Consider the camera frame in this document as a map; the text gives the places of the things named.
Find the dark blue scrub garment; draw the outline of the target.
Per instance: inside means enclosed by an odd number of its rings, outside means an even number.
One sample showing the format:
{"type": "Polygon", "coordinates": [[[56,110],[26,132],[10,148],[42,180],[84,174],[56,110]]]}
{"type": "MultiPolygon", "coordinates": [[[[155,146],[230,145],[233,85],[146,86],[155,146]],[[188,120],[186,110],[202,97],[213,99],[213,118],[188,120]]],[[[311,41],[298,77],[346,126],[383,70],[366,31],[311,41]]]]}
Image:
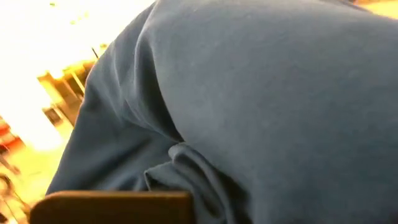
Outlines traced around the dark blue scrub garment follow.
{"type": "Polygon", "coordinates": [[[398,224],[398,20],[156,0],[88,75],[63,190],[187,190],[198,224],[398,224]]]}

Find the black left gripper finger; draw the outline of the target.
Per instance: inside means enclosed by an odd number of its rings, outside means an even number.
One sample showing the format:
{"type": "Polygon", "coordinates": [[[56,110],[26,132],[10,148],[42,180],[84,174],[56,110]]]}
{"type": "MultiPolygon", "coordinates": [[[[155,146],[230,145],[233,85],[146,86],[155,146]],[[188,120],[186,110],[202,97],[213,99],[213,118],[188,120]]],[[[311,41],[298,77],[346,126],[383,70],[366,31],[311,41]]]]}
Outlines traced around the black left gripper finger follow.
{"type": "Polygon", "coordinates": [[[29,224],[196,224],[184,191],[61,191],[30,210],[29,224]]]}

